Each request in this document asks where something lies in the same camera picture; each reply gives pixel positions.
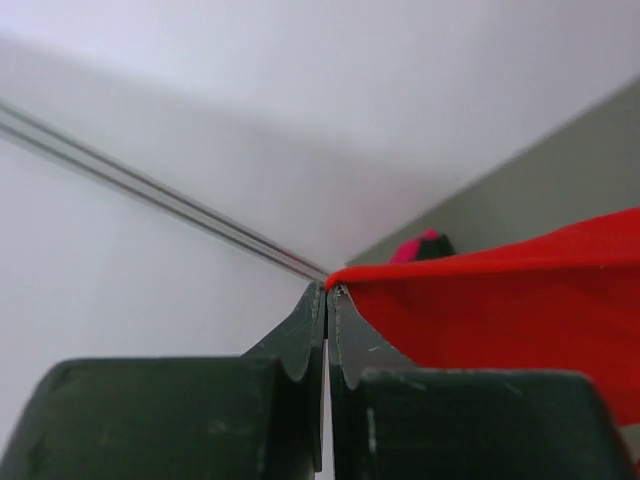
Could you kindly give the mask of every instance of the white wall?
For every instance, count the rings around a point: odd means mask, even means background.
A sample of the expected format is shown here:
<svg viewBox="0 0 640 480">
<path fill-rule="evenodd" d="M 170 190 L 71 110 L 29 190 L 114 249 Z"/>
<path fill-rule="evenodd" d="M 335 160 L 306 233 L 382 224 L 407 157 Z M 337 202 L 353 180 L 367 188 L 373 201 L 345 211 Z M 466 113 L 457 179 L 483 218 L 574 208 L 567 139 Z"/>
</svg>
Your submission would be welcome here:
<svg viewBox="0 0 640 480">
<path fill-rule="evenodd" d="M 306 281 L 0 138 L 0 452 L 73 357 L 238 354 Z"/>
<path fill-rule="evenodd" d="M 637 0 L 0 5 L 0 97 L 329 268 L 640 74 Z"/>
</svg>

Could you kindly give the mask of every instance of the metal rail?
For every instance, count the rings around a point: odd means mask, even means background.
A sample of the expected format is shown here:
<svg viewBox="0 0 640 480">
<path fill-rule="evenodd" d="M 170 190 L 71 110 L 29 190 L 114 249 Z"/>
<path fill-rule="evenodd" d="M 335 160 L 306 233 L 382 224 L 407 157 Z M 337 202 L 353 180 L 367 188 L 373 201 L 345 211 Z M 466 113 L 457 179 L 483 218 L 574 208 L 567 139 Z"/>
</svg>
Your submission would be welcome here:
<svg viewBox="0 0 640 480">
<path fill-rule="evenodd" d="M 26 144 L 107 182 L 134 197 L 171 213 L 202 230 L 309 280 L 324 280 L 329 272 L 271 240 L 238 224 L 196 200 L 163 185 L 121 162 L 102 155 L 42 125 L 0 102 L 0 131 L 10 140 Z"/>
</svg>

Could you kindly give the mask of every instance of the red fabric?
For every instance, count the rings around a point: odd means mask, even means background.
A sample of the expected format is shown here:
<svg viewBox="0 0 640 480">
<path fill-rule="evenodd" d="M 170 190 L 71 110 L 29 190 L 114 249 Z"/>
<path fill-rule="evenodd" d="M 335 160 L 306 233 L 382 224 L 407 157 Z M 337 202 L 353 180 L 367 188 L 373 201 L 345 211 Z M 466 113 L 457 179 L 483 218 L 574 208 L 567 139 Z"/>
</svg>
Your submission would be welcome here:
<svg viewBox="0 0 640 480">
<path fill-rule="evenodd" d="M 424 367 L 589 375 L 622 425 L 640 423 L 640 209 L 493 250 L 352 267 L 360 313 Z"/>
</svg>

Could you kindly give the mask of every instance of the gray wall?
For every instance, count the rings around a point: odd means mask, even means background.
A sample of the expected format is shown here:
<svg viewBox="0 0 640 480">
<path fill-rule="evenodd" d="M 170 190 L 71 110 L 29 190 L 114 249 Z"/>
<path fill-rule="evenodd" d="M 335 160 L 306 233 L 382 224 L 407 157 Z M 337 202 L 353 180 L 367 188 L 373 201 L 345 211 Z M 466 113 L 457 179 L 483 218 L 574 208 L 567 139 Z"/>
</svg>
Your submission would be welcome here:
<svg viewBox="0 0 640 480">
<path fill-rule="evenodd" d="M 637 205 L 640 80 L 350 264 L 385 262 L 399 243 L 427 227 L 445 232 L 463 253 Z"/>
</svg>

